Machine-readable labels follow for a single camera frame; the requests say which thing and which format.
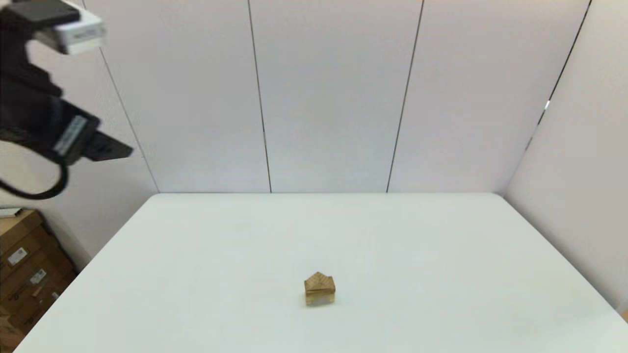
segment barcode sticker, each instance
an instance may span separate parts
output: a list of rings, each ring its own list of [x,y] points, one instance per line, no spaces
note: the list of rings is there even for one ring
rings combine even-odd
[[[45,276],[46,276],[46,271],[44,271],[42,268],[39,271],[37,271],[37,273],[35,273],[33,277],[31,277],[31,283],[36,285],[37,283],[41,282],[41,280],[43,280]]]
[[[25,258],[26,255],[28,255],[28,251],[24,250],[24,248],[21,247],[15,253],[13,253],[13,255],[9,256],[9,263],[11,264],[11,266],[15,266],[15,264]]]

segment white label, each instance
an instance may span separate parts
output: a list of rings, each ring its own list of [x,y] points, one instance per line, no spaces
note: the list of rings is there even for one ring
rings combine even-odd
[[[9,256],[9,264],[15,266],[15,264],[25,258],[26,255],[28,255],[28,251],[24,250],[23,247],[19,248],[13,255]]]
[[[45,276],[46,276],[46,271],[44,271],[42,268],[39,271],[37,271],[37,273],[35,273],[33,277],[31,277],[31,283],[36,285],[37,283],[41,282],[41,280],[43,280]]]
[[[59,141],[55,144],[54,150],[61,156],[65,156],[86,124],[86,118],[80,115],[75,116],[72,121],[70,121],[70,124],[68,124],[68,127],[65,128]]]

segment white wall panel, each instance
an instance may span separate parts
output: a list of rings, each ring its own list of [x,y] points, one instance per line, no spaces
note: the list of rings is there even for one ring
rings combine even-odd
[[[88,0],[163,192],[268,192],[246,0]]]
[[[274,192],[383,192],[421,1],[251,0]]]
[[[503,193],[587,5],[426,0],[389,190]]]
[[[506,200],[628,309],[628,2],[594,0]]]

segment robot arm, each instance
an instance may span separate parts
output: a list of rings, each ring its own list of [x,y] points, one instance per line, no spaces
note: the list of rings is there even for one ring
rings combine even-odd
[[[34,37],[63,53],[99,43],[102,23],[95,26],[96,17],[82,12],[59,0],[23,1],[0,10],[0,140],[28,148],[60,167],[57,184],[43,193],[26,193],[0,180],[0,188],[19,197],[58,195],[67,184],[68,166],[82,156],[111,160],[133,150],[99,132],[100,119],[63,100],[49,74],[28,60],[26,43]]]

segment cardboard box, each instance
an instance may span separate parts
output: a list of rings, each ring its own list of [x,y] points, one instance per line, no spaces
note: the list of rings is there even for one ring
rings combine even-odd
[[[48,233],[42,226],[38,226],[20,239],[13,247],[0,255],[0,281],[4,281],[15,269],[40,249],[48,240]]]
[[[13,315],[0,317],[0,334],[26,335],[42,318],[48,309],[74,280],[74,274],[66,274],[60,281],[53,285],[42,287],[37,293],[37,301],[31,301],[23,305]]]
[[[23,339],[24,335],[0,334],[0,353],[11,353]]]
[[[0,255],[11,249],[42,222],[35,210],[23,210],[15,218],[0,219]]]
[[[39,287],[60,281],[72,270],[72,264],[57,247],[54,237],[22,264],[0,287],[0,315],[10,315],[28,301]]]

